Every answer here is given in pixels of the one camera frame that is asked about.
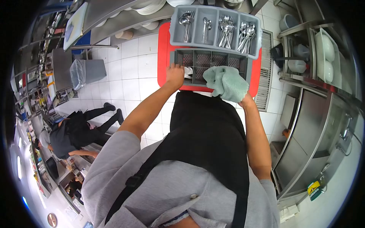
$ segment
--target plastic bag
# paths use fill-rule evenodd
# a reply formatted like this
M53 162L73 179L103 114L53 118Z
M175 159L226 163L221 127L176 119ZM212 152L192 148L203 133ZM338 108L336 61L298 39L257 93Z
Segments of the plastic bag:
M79 90L86 85L86 61L75 59L70 67L70 75L74 90Z

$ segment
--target green towel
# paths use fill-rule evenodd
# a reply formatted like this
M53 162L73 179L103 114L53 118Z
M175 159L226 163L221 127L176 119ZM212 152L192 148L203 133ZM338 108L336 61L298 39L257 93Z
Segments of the green towel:
M212 96L227 101L241 102L247 94L249 84L239 75L238 70L229 66L213 66L203 73L207 87L214 89Z

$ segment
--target yellow label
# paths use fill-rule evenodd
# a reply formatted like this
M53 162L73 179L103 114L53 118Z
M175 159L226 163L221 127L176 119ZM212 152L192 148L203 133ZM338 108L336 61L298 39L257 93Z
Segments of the yellow label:
M313 184L311 184L308 189L307 189L307 192L308 192L308 195L310 195L314 190L316 190L316 188L318 188L320 186L319 182L316 181L314 182Z

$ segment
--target stack of plates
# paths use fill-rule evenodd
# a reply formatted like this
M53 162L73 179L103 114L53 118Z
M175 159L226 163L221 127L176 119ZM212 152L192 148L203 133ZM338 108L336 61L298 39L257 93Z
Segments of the stack of plates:
M191 5L195 0L167 0L172 7L176 7L177 5Z
M134 5L131 8L141 15L150 15L159 11L165 3L166 0L150 0L144 3Z

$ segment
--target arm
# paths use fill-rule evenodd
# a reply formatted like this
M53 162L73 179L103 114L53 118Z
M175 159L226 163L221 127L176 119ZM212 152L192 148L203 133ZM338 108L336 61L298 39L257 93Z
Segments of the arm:
M247 155L250 167L258 179L271 180L270 146L256 103L248 92L238 104L245 111Z
M141 136L156 119L167 99L176 92L184 83L184 67L171 64L166 68L166 83L156 92L142 101L127 116L118 131L129 131L139 140Z
M98 155L98 153L96 151L89 151L89 150L74 150L69 152L69 155L89 155L92 156L94 158L96 158L96 156Z

